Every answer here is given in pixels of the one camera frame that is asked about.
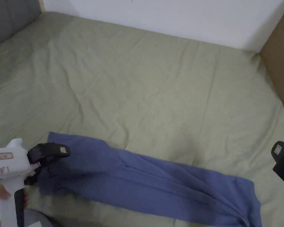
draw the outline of white handheld device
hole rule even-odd
[[[42,167],[69,155],[67,146],[53,142],[40,143],[27,151],[22,139],[13,139],[0,148],[0,184],[11,194],[6,200],[0,199],[0,227],[24,227],[25,182],[33,185]]]

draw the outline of cardboard box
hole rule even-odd
[[[260,55],[284,105],[284,16]]]

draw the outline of gray headboard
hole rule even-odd
[[[0,0],[0,43],[41,14],[38,0]]]

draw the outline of blue cloth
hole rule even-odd
[[[261,226],[261,204],[247,179],[114,149],[89,137],[51,132],[48,142],[67,145],[71,155],[41,172],[43,195],[73,193],[210,226]]]

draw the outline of mattress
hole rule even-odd
[[[0,147],[49,131],[240,176],[255,183],[263,226],[284,226],[272,171],[284,108],[258,54],[59,13],[0,45]],[[200,226],[68,195],[30,207],[64,226]]]

